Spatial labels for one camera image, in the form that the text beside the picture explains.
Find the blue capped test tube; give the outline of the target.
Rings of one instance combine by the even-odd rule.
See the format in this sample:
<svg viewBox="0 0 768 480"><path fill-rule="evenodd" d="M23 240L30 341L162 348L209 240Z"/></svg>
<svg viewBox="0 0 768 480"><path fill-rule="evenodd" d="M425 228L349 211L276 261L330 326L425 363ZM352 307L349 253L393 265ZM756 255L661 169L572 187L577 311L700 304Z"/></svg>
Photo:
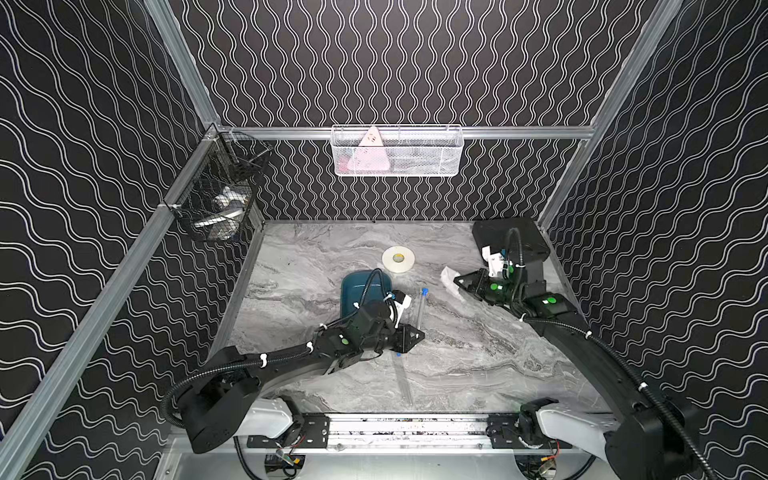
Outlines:
<svg viewBox="0 0 768 480"><path fill-rule="evenodd" d="M418 296L418 301L416 306L416 317L415 317L415 320L413 321L413 325L417 329L420 329L422 326L428 294L429 294L429 289L424 287L421 289L420 295Z"/></svg>
<svg viewBox="0 0 768 480"><path fill-rule="evenodd" d="M401 353L394 354L393 366L395 371L395 377L398 383L398 387L401 391L404 403L408 406L412 406L413 395L412 395L409 379L407 376L407 372L405 370L405 365L404 365Z"/></svg>

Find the white wipe cloth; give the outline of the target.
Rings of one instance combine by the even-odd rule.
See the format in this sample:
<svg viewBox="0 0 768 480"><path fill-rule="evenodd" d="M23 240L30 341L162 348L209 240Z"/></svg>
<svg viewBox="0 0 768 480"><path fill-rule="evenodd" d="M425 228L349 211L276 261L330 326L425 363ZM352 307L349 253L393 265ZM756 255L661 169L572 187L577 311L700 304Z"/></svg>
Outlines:
<svg viewBox="0 0 768 480"><path fill-rule="evenodd" d="M445 266L440 273L440 280L446 291L455 299L464 303L465 299L460 293L460 288L455 284L454 280L459 276L459 273L452 268Z"/></svg>

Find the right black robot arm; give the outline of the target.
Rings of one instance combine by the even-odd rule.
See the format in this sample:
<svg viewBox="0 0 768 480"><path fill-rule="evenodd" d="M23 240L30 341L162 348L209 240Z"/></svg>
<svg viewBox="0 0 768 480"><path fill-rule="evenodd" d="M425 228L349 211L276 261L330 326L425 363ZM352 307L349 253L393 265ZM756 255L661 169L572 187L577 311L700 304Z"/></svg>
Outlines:
<svg viewBox="0 0 768 480"><path fill-rule="evenodd" d="M546 397L520 406L513 423L491 422L492 440L528 448L566 443L607 463L620 479L676 479L700 471L717 473L699 445L696 408L663 393L588 326L563 295L548 292L522 265L498 277L485 269L457 275L451 283L531 326L584 375L609 407L606 413L575 411Z"/></svg>

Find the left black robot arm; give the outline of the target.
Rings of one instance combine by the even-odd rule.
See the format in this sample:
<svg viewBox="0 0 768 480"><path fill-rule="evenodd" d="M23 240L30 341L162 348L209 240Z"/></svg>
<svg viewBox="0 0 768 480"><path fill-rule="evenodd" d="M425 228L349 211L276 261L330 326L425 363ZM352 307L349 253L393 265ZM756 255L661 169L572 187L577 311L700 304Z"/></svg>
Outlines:
<svg viewBox="0 0 768 480"><path fill-rule="evenodd" d="M318 327L308 341L271 352L218 351L200 370L177 381L161 402L163 418L186 431L192 450L207 453L236 435L264 393L364 361L367 352L406 354L425 333L396 319L391 299L363 304Z"/></svg>

